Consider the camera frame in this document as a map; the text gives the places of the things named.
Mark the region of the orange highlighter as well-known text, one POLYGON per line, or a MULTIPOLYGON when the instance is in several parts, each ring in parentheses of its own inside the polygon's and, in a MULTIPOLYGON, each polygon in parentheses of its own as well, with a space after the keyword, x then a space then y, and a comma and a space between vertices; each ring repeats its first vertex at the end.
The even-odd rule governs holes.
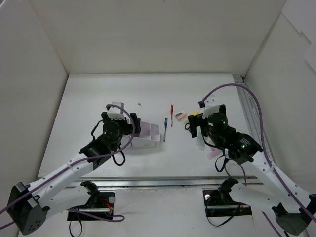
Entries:
POLYGON ((204 151, 204 149, 205 149, 205 142, 204 142, 203 136, 198 136, 196 138, 196 145, 198 146, 198 148, 201 151, 204 151))

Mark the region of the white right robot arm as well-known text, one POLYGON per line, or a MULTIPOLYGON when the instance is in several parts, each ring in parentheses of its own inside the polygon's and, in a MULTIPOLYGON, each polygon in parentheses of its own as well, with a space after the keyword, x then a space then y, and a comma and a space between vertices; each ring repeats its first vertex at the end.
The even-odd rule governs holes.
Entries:
POLYGON ((192 138, 210 138, 210 147, 222 151, 226 161, 232 160, 251 171, 273 193, 270 196, 253 190, 230 177, 218 188, 222 203, 244 203, 263 212, 272 211, 279 227, 293 236, 301 234, 315 220, 315 195, 295 184, 265 157, 265 150, 251 136, 229 126, 225 105, 190 115, 188 123, 192 138))

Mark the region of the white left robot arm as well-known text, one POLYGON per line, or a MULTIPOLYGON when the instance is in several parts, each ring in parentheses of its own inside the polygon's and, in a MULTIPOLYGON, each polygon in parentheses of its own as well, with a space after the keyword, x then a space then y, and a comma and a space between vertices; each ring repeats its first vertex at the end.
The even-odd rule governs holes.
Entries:
POLYGON ((100 192, 93 182, 84 181, 72 189, 68 186, 122 153, 141 132, 141 120, 135 113, 108 110, 101 117, 102 133, 93 136, 66 164, 36 181, 19 182, 11 188, 7 206, 1 212, 9 214, 23 235, 33 233, 59 212, 98 203, 100 192))

